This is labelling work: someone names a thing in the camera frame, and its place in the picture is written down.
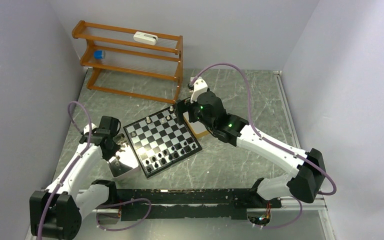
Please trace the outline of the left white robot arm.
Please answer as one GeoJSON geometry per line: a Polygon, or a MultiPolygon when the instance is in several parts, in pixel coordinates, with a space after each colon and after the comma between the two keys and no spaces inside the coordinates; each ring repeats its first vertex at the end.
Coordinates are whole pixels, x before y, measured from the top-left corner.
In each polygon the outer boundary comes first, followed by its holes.
{"type": "Polygon", "coordinates": [[[114,141],[121,122],[102,116],[99,125],[87,125],[77,150],[60,175],[44,190],[36,190],[29,199],[30,231],[38,240],[43,237],[72,240],[83,219],[96,207],[114,207],[119,194],[114,181],[94,180],[80,192],[81,183],[100,161],[116,156],[121,146],[114,141]]]}

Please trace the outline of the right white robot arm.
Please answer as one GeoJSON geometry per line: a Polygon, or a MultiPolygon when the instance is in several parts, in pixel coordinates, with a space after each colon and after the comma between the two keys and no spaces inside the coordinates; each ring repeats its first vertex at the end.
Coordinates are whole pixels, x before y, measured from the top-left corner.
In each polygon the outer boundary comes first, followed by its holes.
{"type": "Polygon", "coordinates": [[[310,204],[320,193],[326,167],[319,150],[299,149],[253,129],[246,119],[227,113],[222,100],[210,90],[197,101],[190,97],[177,100],[173,108],[180,123],[187,113],[190,123],[201,123],[219,141],[254,152],[285,171],[280,177],[260,178],[254,183],[249,199],[255,207],[287,196],[310,204]]]}

